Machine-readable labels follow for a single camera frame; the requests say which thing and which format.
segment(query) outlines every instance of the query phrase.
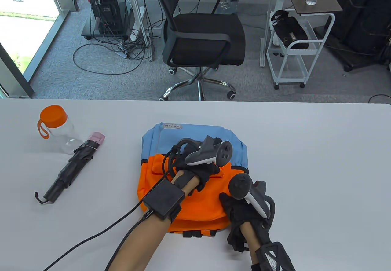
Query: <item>white desk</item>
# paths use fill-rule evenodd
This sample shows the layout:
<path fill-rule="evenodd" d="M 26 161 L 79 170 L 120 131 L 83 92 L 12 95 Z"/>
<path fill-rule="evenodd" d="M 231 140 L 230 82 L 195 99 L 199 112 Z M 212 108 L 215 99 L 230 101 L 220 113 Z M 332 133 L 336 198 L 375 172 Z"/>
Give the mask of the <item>white desk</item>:
<path fill-rule="evenodd" d="M 39 112 L 62 105 L 86 138 L 106 135 L 94 159 L 54 204 L 40 205 L 69 155 L 36 131 Z M 391 253 L 391 107 L 385 104 L 0 101 L 0 270 L 39 271 L 103 230 L 137 201 L 141 136 L 156 123 L 233 130 L 248 146 L 250 175 L 276 203 L 271 239 L 297 271 L 383 270 Z M 141 211 L 72 252 L 52 270 L 103 270 Z M 147 270 L 250 270 L 227 232 L 166 235 Z"/>

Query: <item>office chair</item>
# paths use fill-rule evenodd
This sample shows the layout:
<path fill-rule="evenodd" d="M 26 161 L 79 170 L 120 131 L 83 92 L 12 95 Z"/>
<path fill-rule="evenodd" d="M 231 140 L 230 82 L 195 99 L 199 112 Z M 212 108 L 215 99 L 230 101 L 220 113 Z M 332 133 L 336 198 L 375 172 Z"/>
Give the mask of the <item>office chair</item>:
<path fill-rule="evenodd" d="M 229 99 L 236 95 L 236 89 L 225 81 L 205 77 L 210 70 L 219 65 L 241 65 L 244 60 L 246 39 L 243 26 L 236 15 L 215 14 L 220 0 L 217 0 L 211 14 L 189 13 L 175 17 L 174 11 L 179 0 L 159 0 L 164 9 L 166 20 L 162 37 L 165 42 L 163 61 L 172 67 L 169 72 L 175 74 L 177 69 L 184 70 L 191 78 L 179 82 L 159 98 L 168 100 L 172 91 L 197 83 L 198 98 L 205 100 L 203 83 L 218 84 L 228 87 Z M 195 67 L 195 73 L 187 69 Z"/>

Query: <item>black glove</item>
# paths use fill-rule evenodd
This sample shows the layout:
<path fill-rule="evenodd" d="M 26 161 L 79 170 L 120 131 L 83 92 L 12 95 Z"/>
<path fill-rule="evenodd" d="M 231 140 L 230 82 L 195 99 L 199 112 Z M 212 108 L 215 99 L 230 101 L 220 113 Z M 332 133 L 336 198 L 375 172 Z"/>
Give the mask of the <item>black glove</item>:
<path fill-rule="evenodd" d="M 214 144 L 221 143 L 221 139 L 215 138 Z M 184 175 L 188 177 L 188 179 L 192 179 L 194 176 L 197 176 L 200 180 L 199 185 L 196 187 L 197 191 L 202 191 L 204 189 L 205 184 L 208 182 L 211 175 L 218 174 L 220 172 L 220 168 L 216 166 L 214 163 L 210 164 L 200 164 L 200 165 L 194 165 L 189 166 L 185 163 L 185 158 L 195 152 L 198 151 L 199 148 L 192 145 L 187 144 L 183 150 L 183 154 L 180 154 L 174 163 L 174 166 L 176 167 L 176 171 L 179 170 L 184 171 Z"/>
<path fill-rule="evenodd" d="M 240 226 L 247 221 L 251 223 L 251 226 L 254 228 L 257 235 L 261 233 L 261 235 L 267 236 L 262 238 L 258 237 L 258 239 L 262 241 L 268 240 L 268 231 L 257 232 L 257 229 L 259 228 L 266 229 L 268 227 L 268 221 L 262 218 L 253 205 L 247 204 L 244 199 L 234 199 L 226 193 L 219 194 L 219 199 L 224 211 L 231 221 L 231 232 L 229 233 L 227 241 L 235 251 L 243 253 L 245 250 L 248 250 L 248 248 L 244 247 L 246 239 L 240 231 Z"/>

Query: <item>forearm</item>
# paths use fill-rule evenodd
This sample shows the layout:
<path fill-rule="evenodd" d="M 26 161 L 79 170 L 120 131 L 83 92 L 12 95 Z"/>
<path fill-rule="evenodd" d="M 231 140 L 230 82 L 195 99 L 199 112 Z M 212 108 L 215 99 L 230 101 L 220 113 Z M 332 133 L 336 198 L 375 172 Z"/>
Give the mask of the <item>forearm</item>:
<path fill-rule="evenodd" d="M 199 183 L 194 177 L 182 190 L 185 197 Z M 170 218 L 164 221 L 152 214 L 140 223 L 128 236 L 117 256 L 113 260 L 109 271 L 143 271 L 151 260 L 152 255 L 161 243 L 171 225 Z"/>
<path fill-rule="evenodd" d="M 261 247 L 257 235 L 250 222 L 245 222 L 240 226 L 240 231 L 242 232 L 244 238 L 247 241 L 248 249 L 250 251 L 250 257 L 252 264 L 258 264 L 258 258 L 255 254 L 255 251 Z"/>

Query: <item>computer tower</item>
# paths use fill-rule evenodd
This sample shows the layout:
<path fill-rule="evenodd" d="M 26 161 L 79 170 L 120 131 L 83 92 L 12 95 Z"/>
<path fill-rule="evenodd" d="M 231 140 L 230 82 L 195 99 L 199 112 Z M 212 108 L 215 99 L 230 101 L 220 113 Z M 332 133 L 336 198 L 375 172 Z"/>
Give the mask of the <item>computer tower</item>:
<path fill-rule="evenodd" d="M 101 34 L 118 35 L 125 29 L 126 11 L 121 9 L 118 0 L 89 0 L 94 17 L 99 19 Z"/>
<path fill-rule="evenodd" d="M 355 52 L 381 52 L 390 34 L 391 0 L 337 1 L 343 11 L 335 14 L 331 35 Z"/>

